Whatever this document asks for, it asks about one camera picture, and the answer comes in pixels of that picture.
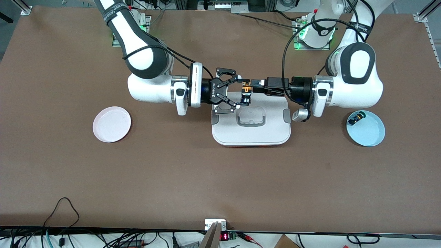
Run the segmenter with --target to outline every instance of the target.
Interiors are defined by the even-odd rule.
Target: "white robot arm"
[[[174,59],[166,51],[167,46],[138,27],[122,0],[95,0],[95,4],[121,44],[126,65],[132,72],[127,85],[134,99],[174,103],[179,115],[185,115],[188,106],[200,107],[201,63],[191,64],[190,77],[171,75]]]
[[[392,2],[393,0],[358,1],[355,7],[358,24],[355,15],[351,22],[362,33],[363,39],[367,37],[370,26],[378,15]],[[366,4],[372,8],[374,16]],[[346,29],[340,45],[326,61],[325,68],[329,76],[315,77],[313,115],[320,117],[325,106],[362,109],[375,105],[383,93],[383,83],[378,77],[375,61],[374,49],[367,43],[357,42],[355,31]]]

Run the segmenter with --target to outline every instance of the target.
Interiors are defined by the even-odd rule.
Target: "red wire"
[[[260,245],[257,241],[255,241],[252,237],[246,235],[245,238],[246,238],[248,241],[250,241],[251,243],[260,246],[260,248],[263,248],[263,246],[261,246],[261,245]]]
[[[251,240],[251,243],[253,243],[253,244],[256,244],[256,245],[258,245],[258,246],[260,246],[260,248],[263,248],[257,241],[255,241],[255,240]]]

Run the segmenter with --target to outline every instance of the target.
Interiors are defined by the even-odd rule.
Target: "brown tabletop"
[[[151,34],[212,71],[263,79],[281,75],[292,31],[223,11],[166,11]],[[208,105],[178,116],[175,105],[132,99],[111,37],[97,9],[35,7],[20,18],[0,64],[0,225],[42,225],[67,196],[77,226],[201,229],[225,218],[237,230],[441,234],[440,71],[411,15],[381,15],[368,41],[384,83],[369,109],[386,127],[376,147],[350,141],[353,110],[338,107],[293,123],[283,145],[223,147]],[[289,49],[286,75],[314,76],[328,53]],[[173,74],[188,71],[175,63]],[[92,133],[109,106],[132,117],[116,143]],[[64,202],[49,225],[74,219]]]

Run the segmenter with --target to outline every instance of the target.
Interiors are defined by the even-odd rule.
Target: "digital display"
[[[230,237],[229,237],[229,235],[228,235],[228,232],[222,232],[222,233],[220,234],[220,241],[228,241],[228,240],[230,240],[229,238],[230,238]]]

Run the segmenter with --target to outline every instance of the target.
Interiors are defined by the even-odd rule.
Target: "light blue plate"
[[[356,116],[360,111],[366,117],[359,120],[353,126],[348,124],[348,120]],[[381,119],[374,113],[366,110],[353,112],[346,121],[346,130],[352,140],[365,147],[373,147],[380,144],[385,138],[386,130]]]

